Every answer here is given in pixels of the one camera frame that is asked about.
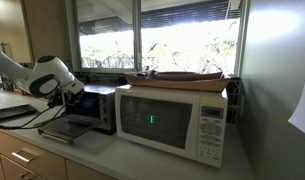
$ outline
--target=cable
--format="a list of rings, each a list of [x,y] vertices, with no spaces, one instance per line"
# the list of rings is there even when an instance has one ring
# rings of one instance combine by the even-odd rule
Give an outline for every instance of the cable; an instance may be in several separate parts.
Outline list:
[[[42,115],[43,113],[45,113],[46,111],[50,110],[51,108],[48,108],[42,112],[40,112],[38,115],[36,115],[34,118],[32,118],[30,121],[26,122],[25,124],[21,125],[20,127],[24,127],[28,124],[30,124],[32,121],[34,121],[36,118],[38,118],[40,115]]]
[[[34,118],[32,118],[30,121],[28,121],[27,123],[23,124],[23,125],[20,125],[20,126],[4,126],[4,125],[1,125],[0,124],[0,129],[4,129],[4,130],[18,130],[18,129],[35,129],[35,128],[39,128],[39,127],[42,127],[44,125],[46,125],[47,123],[53,121],[56,119],[56,116],[59,114],[59,112],[65,107],[65,105],[63,105],[59,110],[58,112],[56,112],[56,114],[50,119],[50,120],[47,120],[47,121],[44,121],[46,123],[41,123],[40,126],[33,126],[33,127],[24,127],[28,124],[30,124],[32,121],[34,121],[37,117],[39,117],[41,114],[45,113],[46,111],[48,111],[49,109],[51,108],[48,108],[44,111],[42,111],[41,113],[39,113],[37,116],[35,116]]]
[[[54,121],[54,120],[60,118],[61,116],[59,116],[59,117],[56,117],[56,116],[60,113],[60,111],[61,111],[64,107],[66,107],[66,105],[63,105],[63,106],[58,110],[58,112],[55,113],[55,115],[54,115],[51,119],[46,120],[46,121],[43,121],[43,122],[41,122],[41,123],[38,123],[38,124],[34,125],[33,127],[21,127],[20,129],[27,130],[27,129],[35,129],[35,128],[39,128],[39,127],[45,126],[46,124],[48,124],[48,123],[50,123],[50,122],[52,122],[52,121]]]

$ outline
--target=drawer handle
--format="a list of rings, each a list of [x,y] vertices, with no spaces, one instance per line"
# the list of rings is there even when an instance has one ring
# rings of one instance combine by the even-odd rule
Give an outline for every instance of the drawer handle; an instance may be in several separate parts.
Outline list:
[[[25,176],[27,176],[27,175],[29,175],[30,174],[30,172],[27,172],[27,173],[25,173],[25,174],[20,174],[20,178],[21,179],[25,179]],[[31,177],[27,177],[25,180],[32,180],[32,179],[34,179],[35,178],[35,175],[33,175],[33,176],[31,176]]]
[[[22,152],[22,151],[17,151],[17,152],[12,152],[12,155],[21,159],[22,161],[26,162],[26,163],[30,163],[33,159],[35,159],[35,157],[33,158],[30,158],[30,159],[27,159],[23,156],[21,156],[19,153]]]

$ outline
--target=microwave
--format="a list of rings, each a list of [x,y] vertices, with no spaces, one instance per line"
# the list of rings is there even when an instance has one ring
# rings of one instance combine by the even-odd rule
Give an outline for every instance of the microwave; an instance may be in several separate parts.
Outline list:
[[[228,98],[222,93],[124,85],[115,90],[121,138],[221,167]]]

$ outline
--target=toaster oven knob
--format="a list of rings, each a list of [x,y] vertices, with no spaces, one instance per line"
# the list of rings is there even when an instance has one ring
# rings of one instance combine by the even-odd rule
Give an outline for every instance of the toaster oven knob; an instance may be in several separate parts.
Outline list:
[[[108,123],[109,122],[108,118],[106,118],[106,117],[103,117],[102,120],[103,120],[104,123]]]
[[[101,97],[100,103],[106,103],[106,97]]]
[[[101,112],[106,113],[107,112],[106,108],[105,107],[101,108]]]

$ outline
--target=wall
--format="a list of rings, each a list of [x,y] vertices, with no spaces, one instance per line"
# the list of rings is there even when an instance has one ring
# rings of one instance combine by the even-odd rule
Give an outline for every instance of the wall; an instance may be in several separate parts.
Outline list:
[[[288,122],[305,81],[305,0],[251,0],[238,128],[258,180],[305,180],[305,134]]]

